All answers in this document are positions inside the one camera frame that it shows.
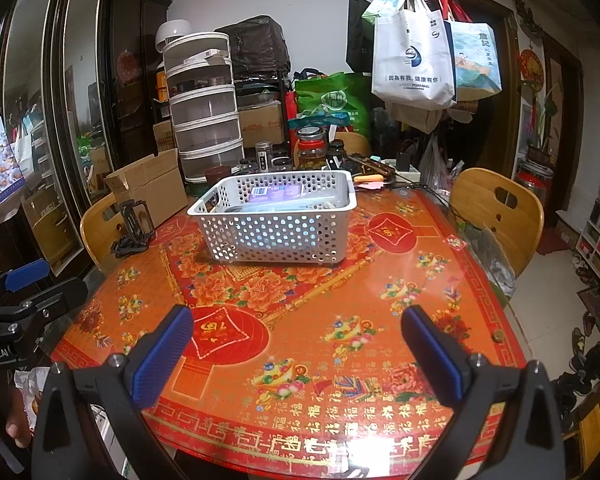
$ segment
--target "stacked plastic drawers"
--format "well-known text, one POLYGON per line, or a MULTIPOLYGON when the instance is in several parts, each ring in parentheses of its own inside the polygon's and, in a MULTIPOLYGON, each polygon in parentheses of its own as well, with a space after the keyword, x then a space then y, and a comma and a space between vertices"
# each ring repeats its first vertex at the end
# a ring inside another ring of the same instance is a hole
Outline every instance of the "stacked plastic drawers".
POLYGON ((188 182, 204 182, 205 171, 215 166, 237 168, 244 156, 229 52, 229 37, 219 32, 189 34, 162 51, 171 121, 188 182))

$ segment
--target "dining table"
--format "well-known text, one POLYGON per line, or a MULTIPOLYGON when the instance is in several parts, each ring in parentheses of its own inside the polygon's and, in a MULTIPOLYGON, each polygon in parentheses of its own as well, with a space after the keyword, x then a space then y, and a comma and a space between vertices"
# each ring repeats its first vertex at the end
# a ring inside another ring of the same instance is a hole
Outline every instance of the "dining table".
MULTIPOLYGON (((143 414, 158 438, 270 478, 407 477, 453 412, 400 332, 418 304, 492 364, 523 367, 503 305, 470 246, 422 190, 357 193, 335 265, 221 263, 183 210, 148 250, 112 266, 51 357, 71 368, 127 354, 173 305, 191 340, 143 414)), ((503 406, 472 451, 483 460, 503 406)))

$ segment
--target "human hand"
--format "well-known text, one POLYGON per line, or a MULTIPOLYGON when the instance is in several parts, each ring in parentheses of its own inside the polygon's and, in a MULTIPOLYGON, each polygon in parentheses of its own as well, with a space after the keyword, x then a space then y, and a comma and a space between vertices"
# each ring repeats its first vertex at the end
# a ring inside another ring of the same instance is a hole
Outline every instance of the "human hand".
POLYGON ((16 446, 27 447, 31 441, 31 432, 29 431, 29 420, 24 411, 24 400, 22 394, 17 388, 10 388, 11 409, 7 417, 5 429, 7 434, 15 440, 16 446))

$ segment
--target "white plastic basket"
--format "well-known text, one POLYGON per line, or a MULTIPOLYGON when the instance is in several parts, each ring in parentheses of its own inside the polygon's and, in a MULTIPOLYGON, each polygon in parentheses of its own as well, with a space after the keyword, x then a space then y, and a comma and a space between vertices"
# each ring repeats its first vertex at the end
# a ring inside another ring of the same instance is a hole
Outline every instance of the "white plastic basket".
POLYGON ((221 262, 334 264, 347 253, 349 213, 356 192, 348 171, 291 171, 230 176, 221 180, 187 212, 194 216, 209 251, 221 262), (302 185, 312 192, 334 189, 337 208, 280 213, 214 213, 240 205, 251 189, 302 185))

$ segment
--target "tile floor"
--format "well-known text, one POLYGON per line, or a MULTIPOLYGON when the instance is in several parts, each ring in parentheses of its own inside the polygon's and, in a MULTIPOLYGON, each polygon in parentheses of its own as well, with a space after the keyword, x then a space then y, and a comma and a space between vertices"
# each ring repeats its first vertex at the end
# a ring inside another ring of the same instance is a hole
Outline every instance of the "tile floor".
MULTIPOLYGON (((510 302, 512 312, 507 313, 526 357, 541 360, 550 379, 571 371, 571 331, 575 327, 582 330, 582 315, 586 311, 577 293, 587 287, 576 276, 572 257, 571 251, 546 256, 536 253, 518 278, 518 288, 510 302)), ((600 332, 594 328, 586 339, 585 351, 598 341, 600 332)))

